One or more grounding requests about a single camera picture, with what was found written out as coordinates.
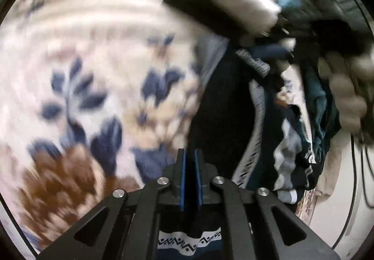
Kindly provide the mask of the person's hand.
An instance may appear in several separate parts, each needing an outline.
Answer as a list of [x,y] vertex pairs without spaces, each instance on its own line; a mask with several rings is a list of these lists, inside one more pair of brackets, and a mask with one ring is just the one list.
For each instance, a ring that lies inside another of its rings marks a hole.
[[365,119],[373,112],[373,48],[347,59],[329,53],[318,58],[318,72],[329,83],[342,129],[364,133],[363,126],[373,122]]

